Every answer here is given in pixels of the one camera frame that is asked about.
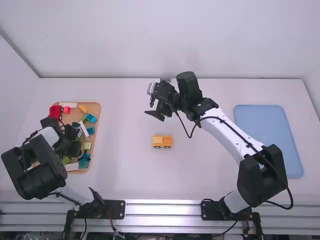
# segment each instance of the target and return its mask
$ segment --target light blue tray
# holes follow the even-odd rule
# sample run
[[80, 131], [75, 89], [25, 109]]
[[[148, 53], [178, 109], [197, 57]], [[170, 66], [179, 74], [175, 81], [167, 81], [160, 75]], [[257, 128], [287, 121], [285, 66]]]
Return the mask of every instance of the light blue tray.
[[277, 145], [288, 178], [301, 178], [304, 170], [285, 110], [279, 105], [237, 105], [236, 125], [265, 146]]

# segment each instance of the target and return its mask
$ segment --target yellow toy block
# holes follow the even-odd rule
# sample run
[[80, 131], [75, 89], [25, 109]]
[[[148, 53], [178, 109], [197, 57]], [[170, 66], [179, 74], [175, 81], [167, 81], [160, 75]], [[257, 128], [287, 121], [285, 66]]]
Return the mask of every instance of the yellow toy block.
[[81, 111], [84, 112], [85, 114], [88, 112], [88, 109], [83, 105], [78, 105], [78, 108], [80, 108]]
[[170, 135], [165, 135], [165, 136], [155, 135], [153, 137], [153, 139], [152, 139], [152, 146], [155, 149], [159, 149], [159, 148], [169, 149], [169, 148], [172, 148], [172, 146], [173, 146], [173, 138]]
[[90, 150], [91, 149], [91, 142], [85, 142], [83, 145], [83, 150]]

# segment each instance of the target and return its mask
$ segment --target toy block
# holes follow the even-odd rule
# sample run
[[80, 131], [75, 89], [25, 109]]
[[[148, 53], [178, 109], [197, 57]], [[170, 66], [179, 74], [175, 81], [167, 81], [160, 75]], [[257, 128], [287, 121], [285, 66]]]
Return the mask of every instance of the toy block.
[[82, 131], [83, 131], [85, 139], [88, 141], [89, 140], [89, 133], [88, 133], [84, 123], [82, 121], [80, 121], [79, 124], [80, 124], [80, 127], [81, 127]]
[[89, 126], [86, 128], [86, 130], [88, 131], [88, 133], [90, 135], [95, 134], [95, 127], [94, 126]]
[[77, 135], [78, 138], [80, 138], [81, 135], [82, 135], [82, 133], [84, 132], [84, 131], [82, 131], [82, 128], [80, 128], [79, 130], [80, 130], [80, 131], [78, 132], [78, 135]]
[[62, 159], [62, 164], [63, 165], [66, 165], [66, 164], [69, 164], [71, 162], [71, 158], [68, 157], [68, 156], [64, 156], [63, 159]]
[[59, 105], [61, 105], [62, 107], [69, 107], [71, 109], [75, 109], [78, 106], [77, 102], [59, 102]]
[[90, 150], [91, 149], [91, 142], [85, 142], [83, 145], [83, 150]]
[[85, 124], [86, 122], [88, 122], [88, 119], [86, 119], [86, 117], [82, 118], [81, 121], [83, 122], [83, 124]]
[[87, 169], [89, 167], [89, 161], [86, 158], [83, 158], [79, 161], [79, 169]]
[[78, 105], [78, 108], [80, 108], [81, 111], [84, 112], [85, 114], [88, 112], [88, 109], [83, 105]]
[[77, 163], [77, 162], [69, 163], [69, 164], [64, 165], [64, 168], [65, 168], [65, 170], [67, 172], [78, 170], [79, 169], [79, 163]]
[[97, 118], [93, 116], [92, 114], [88, 113], [85, 118], [92, 124], [96, 123]]
[[71, 108], [68, 107], [68, 106], [65, 106], [64, 109], [63, 109], [63, 112], [64, 112], [65, 114], [70, 114]]
[[71, 127], [76, 129], [76, 128], [80, 127], [80, 124], [74, 121], [74, 122], [72, 122]]

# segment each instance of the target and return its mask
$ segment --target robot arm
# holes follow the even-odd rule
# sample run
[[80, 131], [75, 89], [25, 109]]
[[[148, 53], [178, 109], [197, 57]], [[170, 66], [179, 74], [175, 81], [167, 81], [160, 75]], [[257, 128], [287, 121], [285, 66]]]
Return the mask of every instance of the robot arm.
[[281, 150], [274, 144], [264, 146], [248, 136], [224, 114], [217, 103], [203, 97], [193, 72], [180, 73], [176, 79], [179, 93], [166, 81], [149, 84], [147, 94], [151, 96], [150, 107], [153, 107], [155, 99], [158, 103], [156, 110], [145, 113], [161, 121], [175, 113], [183, 124], [178, 114], [180, 110], [188, 120], [214, 136], [232, 155], [239, 165], [237, 189], [219, 201], [219, 212], [224, 218], [248, 207], [257, 207], [285, 189], [289, 192], [292, 208], [293, 199]]

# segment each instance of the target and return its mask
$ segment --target black cable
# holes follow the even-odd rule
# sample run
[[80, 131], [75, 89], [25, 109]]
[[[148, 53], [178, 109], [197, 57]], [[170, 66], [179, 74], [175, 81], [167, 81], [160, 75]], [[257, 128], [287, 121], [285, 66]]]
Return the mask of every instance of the black cable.
[[[182, 123], [182, 126], [184, 128], [184, 131], [186, 133], [186, 135], [188, 136], [188, 138], [192, 138], [192, 135], [194, 133], [194, 130], [196, 129], [196, 126], [197, 124], [194, 125], [194, 127], [192, 128], [192, 131], [191, 131], [191, 134], [189, 135], [188, 132], [187, 132], [187, 129], [181, 119], [181, 117], [179, 116], [178, 112], [176, 111], [175, 114], [178, 116], [180, 122]], [[282, 209], [285, 209], [285, 210], [290, 210], [293, 208], [294, 206], [294, 198], [292, 196], [292, 193], [288, 187], [288, 184], [286, 184], [286, 182], [283, 180], [282, 176], [280, 175], [280, 173], [275, 169], [275, 167], [271, 164], [271, 162], [269, 162], [269, 160], [267, 160], [253, 145], [251, 142], [249, 142], [247, 139], [245, 139], [239, 132], [237, 132], [237, 130], [235, 130], [232, 126], [230, 126], [226, 121], [224, 121], [223, 119], [221, 119], [220, 117], [218, 116], [206, 116], [206, 117], [203, 117], [201, 118], [198, 123], [200, 123], [202, 120], [205, 120], [205, 119], [217, 119], [220, 121], [220, 123], [223, 123], [225, 124], [227, 127], [229, 127], [239, 138], [241, 138], [246, 144], [247, 144], [247, 147], [251, 148], [253, 151], [255, 151], [255, 153], [260, 157], [262, 158], [262, 160], [265, 162], [265, 164], [268, 165], [268, 167], [270, 167], [274, 172], [275, 174], [277, 175], [277, 177], [280, 179], [280, 181], [282, 182], [282, 184], [284, 185], [284, 188], [286, 189], [286, 191], [288, 192], [288, 195], [289, 195], [289, 198], [290, 198], [290, 205], [288, 207], [286, 206], [283, 206], [283, 205], [280, 205], [276, 202], [273, 202], [273, 201], [265, 201], [266, 203], [269, 203], [269, 204], [273, 204], [279, 208], [282, 208]]]
[[84, 238], [84, 236], [86, 235], [86, 232], [87, 232], [87, 219], [84, 218], [84, 232], [83, 232], [83, 235], [80, 238], [80, 240], [82, 240]]
[[76, 206], [79, 205], [80, 207], [82, 207], [82, 205], [81, 205], [78, 201], [75, 201], [75, 200], [73, 200], [73, 199], [71, 199], [71, 198], [63, 195], [63, 194], [61, 194], [60, 192], [51, 192], [51, 193], [48, 194], [48, 196], [50, 196], [50, 195], [55, 195], [57, 198], [58, 198], [58, 197], [62, 197], [62, 198], [64, 198], [64, 199], [66, 199], [66, 200], [74, 203]]
[[218, 237], [220, 235], [223, 235], [223, 234], [226, 234], [227, 232], [229, 232], [236, 224], [237, 224], [238, 221], [235, 221], [234, 224], [232, 224], [227, 230], [225, 230], [224, 232], [222, 233], [219, 233], [219, 234], [216, 234], [216, 235], [213, 235], [212, 238], [215, 238], [215, 237]]
[[138, 240], [138, 239], [141, 237], [141, 235], [142, 235], [142, 233], [140, 233], [140, 235], [139, 235], [136, 239], [134, 239], [134, 240]]
[[59, 119], [59, 122], [62, 123], [62, 126], [63, 126], [64, 128], [66, 128], [65, 124], [64, 124], [60, 119]]

